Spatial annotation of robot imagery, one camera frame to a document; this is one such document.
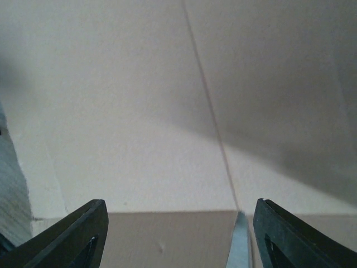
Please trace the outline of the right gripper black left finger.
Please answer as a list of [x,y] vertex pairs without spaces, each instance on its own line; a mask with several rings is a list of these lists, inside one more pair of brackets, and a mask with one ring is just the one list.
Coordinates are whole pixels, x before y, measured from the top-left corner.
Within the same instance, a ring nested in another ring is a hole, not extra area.
[[1,257],[1,267],[99,267],[108,233],[106,203],[93,199]]

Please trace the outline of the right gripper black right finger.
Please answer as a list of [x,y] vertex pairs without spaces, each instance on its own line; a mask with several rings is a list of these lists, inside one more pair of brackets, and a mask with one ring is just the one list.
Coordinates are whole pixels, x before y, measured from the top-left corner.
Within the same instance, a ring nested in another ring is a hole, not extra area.
[[263,267],[356,267],[356,252],[269,199],[258,199],[253,228]]

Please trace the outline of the brown cardboard box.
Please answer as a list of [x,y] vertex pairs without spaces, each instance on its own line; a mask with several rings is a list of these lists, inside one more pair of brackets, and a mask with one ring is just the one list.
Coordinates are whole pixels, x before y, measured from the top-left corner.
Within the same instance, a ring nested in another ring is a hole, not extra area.
[[36,235],[104,199],[102,267],[224,267],[271,199],[356,249],[355,1],[2,1]]

